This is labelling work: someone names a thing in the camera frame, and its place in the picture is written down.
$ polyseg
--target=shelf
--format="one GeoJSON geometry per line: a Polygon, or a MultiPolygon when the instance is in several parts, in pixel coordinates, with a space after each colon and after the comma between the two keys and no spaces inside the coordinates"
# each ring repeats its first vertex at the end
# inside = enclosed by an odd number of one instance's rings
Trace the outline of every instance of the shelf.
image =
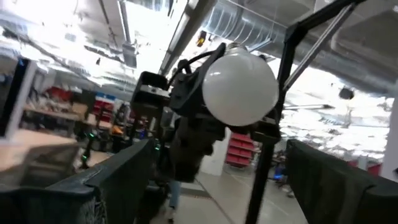
{"type": "Polygon", "coordinates": [[[235,144],[229,144],[229,146],[230,146],[230,147],[236,147],[236,148],[238,148],[238,149],[243,149],[243,150],[247,150],[247,151],[254,152],[254,148],[253,148],[253,149],[250,149],[250,148],[248,148],[248,147],[237,146],[237,145],[235,145],[235,144]]]}
{"type": "Polygon", "coordinates": [[[226,163],[228,163],[228,164],[236,164],[236,165],[240,165],[240,166],[248,166],[248,165],[250,165],[250,162],[246,164],[246,163],[243,163],[243,162],[226,161],[226,163]]]}
{"type": "Polygon", "coordinates": [[[243,157],[243,158],[246,158],[246,159],[251,159],[251,156],[240,155],[240,154],[232,153],[232,152],[229,152],[228,154],[229,155],[233,155],[233,156],[243,157]]]}
{"type": "Polygon", "coordinates": [[[253,141],[251,139],[243,139],[243,138],[237,138],[232,136],[231,139],[237,140],[237,141],[242,141],[242,142],[247,142],[253,144],[253,141]]]}

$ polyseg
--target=red shelf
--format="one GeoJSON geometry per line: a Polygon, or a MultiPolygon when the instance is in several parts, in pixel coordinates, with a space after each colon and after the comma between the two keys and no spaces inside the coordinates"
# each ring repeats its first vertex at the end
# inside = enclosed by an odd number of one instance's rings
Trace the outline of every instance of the red shelf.
{"type": "Polygon", "coordinates": [[[236,167],[246,167],[251,162],[253,151],[253,141],[249,136],[233,133],[229,140],[225,163],[236,167]]]}
{"type": "MultiPolygon", "coordinates": [[[[93,114],[99,115],[102,107],[105,107],[108,110],[113,110],[113,106],[114,106],[113,103],[96,100],[94,103],[93,114]]],[[[113,117],[112,113],[104,111],[102,117],[100,117],[99,120],[110,122],[112,117],[113,117]]]]}

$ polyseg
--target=black bracket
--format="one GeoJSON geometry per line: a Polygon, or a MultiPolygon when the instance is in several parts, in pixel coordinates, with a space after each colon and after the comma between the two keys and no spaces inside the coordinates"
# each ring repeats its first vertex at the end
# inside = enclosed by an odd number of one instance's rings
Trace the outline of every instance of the black bracket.
{"type": "Polygon", "coordinates": [[[170,96],[170,108],[173,111],[186,117],[191,117],[200,112],[203,104],[201,85],[205,79],[206,72],[213,62],[224,55],[225,48],[225,44],[220,44],[194,73],[190,75],[178,74],[170,96]]]}
{"type": "MultiPolygon", "coordinates": [[[[350,4],[360,4],[365,0],[336,0],[320,9],[316,13],[306,19],[290,26],[286,30],[284,50],[279,65],[278,82],[279,82],[279,100],[275,106],[276,117],[282,117],[286,91],[283,90],[284,84],[290,76],[292,65],[294,62],[295,49],[305,35],[320,24],[337,16],[340,11],[350,4]]],[[[256,177],[254,179],[251,199],[246,216],[246,224],[257,223],[259,211],[261,208],[262,197],[265,192],[266,180],[271,168],[271,160],[274,154],[274,145],[263,144],[261,155],[257,167],[256,177]]]]}

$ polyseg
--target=monitor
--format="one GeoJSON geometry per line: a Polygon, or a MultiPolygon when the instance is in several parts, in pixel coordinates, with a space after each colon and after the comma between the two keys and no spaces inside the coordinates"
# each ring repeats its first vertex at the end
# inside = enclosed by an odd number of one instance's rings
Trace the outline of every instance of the monitor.
{"type": "Polygon", "coordinates": [[[4,77],[0,85],[0,139],[10,140],[18,128],[36,69],[36,62],[19,58],[14,73],[4,77]]]}

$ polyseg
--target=floor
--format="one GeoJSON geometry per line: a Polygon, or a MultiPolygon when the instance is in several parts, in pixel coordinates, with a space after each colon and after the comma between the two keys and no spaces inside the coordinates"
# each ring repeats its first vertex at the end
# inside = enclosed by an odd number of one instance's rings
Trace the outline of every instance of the floor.
{"type": "MultiPolygon", "coordinates": [[[[197,181],[183,184],[180,206],[175,223],[244,223],[249,202],[253,174],[226,166],[220,177],[200,173],[197,181]]],[[[162,216],[153,224],[166,223],[162,216]]],[[[286,197],[270,181],[263,200],[259,224],[306,224],[305,217],[295,199],[286,197]]]]}

